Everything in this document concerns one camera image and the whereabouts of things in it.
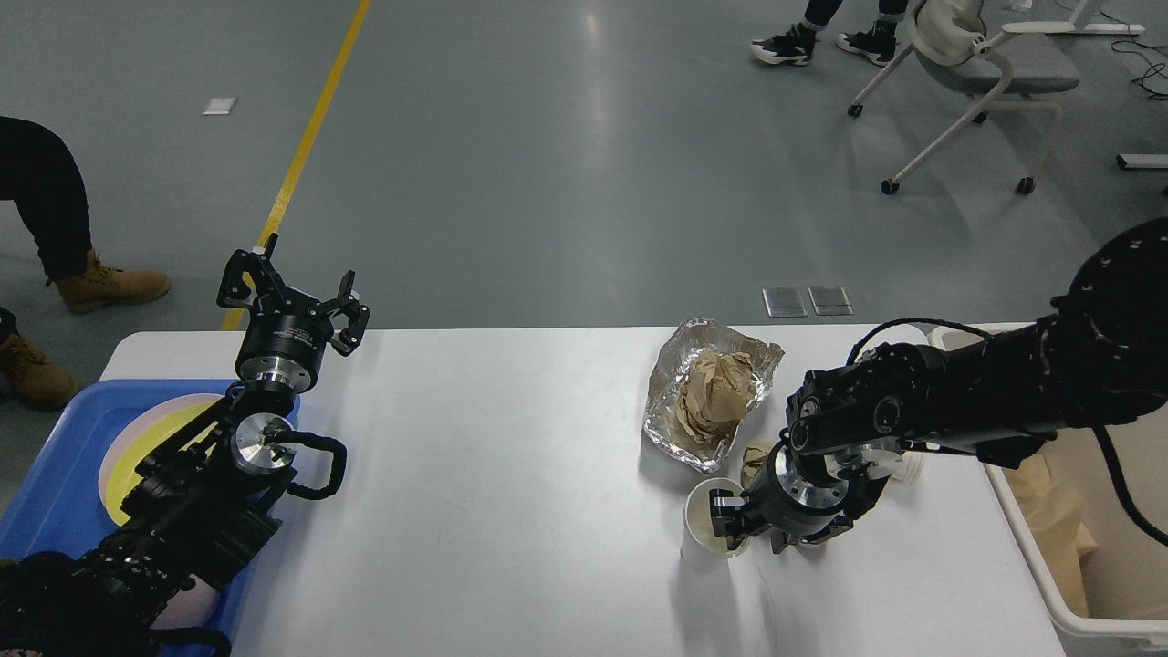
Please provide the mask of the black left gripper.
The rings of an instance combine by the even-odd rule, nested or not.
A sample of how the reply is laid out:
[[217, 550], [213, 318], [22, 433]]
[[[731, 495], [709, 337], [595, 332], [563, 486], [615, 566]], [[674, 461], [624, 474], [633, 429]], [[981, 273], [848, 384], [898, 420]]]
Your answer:
[[272, 233], [262, 245], [234, 250], [215, 302], [246, 318], [245, 340], [235, 362], [238, 378], [271, 380], [301, 394], [317, 387], [329, 345], [342, 357], [359, 350], [371, 310], [355, 291], [355, 271], [348, 270], [339, 281], [338, 295], [317, 303], [315, 317], [292, 314], [291, 291], [272, 262], [278, 240], [278, 233]]

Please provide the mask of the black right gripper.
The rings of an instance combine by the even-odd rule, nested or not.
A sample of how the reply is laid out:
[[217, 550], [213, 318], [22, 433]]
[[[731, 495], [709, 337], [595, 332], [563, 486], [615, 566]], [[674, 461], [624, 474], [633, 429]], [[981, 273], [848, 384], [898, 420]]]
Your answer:
[[880, 500], [890, 479], [851, 480], [818, 485], [799, 472], [788, 449], [776, 443], [767, 465], [743, 492], [712, 490], [708, 495], [714, 535], [730, 552], [741, 549], [749, 537], [771, 533], [771, 552], [780, 556], [788, 548], [816, 548], [840, 534]]

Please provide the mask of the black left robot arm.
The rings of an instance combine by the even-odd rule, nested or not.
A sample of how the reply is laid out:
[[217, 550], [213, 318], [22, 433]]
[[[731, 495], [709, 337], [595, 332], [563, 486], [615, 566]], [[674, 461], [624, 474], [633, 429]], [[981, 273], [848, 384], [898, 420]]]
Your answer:
[[220, 307], [249, 316], [225, 395], [135, 464], [121, 499], [128, 520], [84, 556], [42, 549], [4, 566], [4, 650], [37, 656], [159, 656], [207, 646], [229, 656], [231, 639], [208, 627], [157, 625], [172, 599], [197, 582], [223, 590], [280, 521], [283, 495], [318, 502], [338, 495], [342, 442], [297, 430], [297, 396], [318, 382], [326, 350], [359, 350], [370, 310], [347, 271], [327, 300], [290, 288], [272, 265], [278, 235], [232, 253]]

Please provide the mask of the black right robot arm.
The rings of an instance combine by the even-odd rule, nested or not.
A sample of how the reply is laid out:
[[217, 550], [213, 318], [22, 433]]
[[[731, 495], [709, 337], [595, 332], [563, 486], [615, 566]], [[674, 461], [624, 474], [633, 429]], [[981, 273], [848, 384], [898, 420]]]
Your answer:
[[959, 350], [858, 343], [837, 369], [807, 371], [755, 482], [705, 495], [714, 535], [731, 549], [765, 532], [776, 552], [822, 544], [875, 506], [905, 452], [1017, 469], [1075, 428], [1094, 433], [1129, 520], [1164, 542], [1107, 433], [1164, 406], [1164, 219], [1110, 240], [1023, 328], [978, 328]]

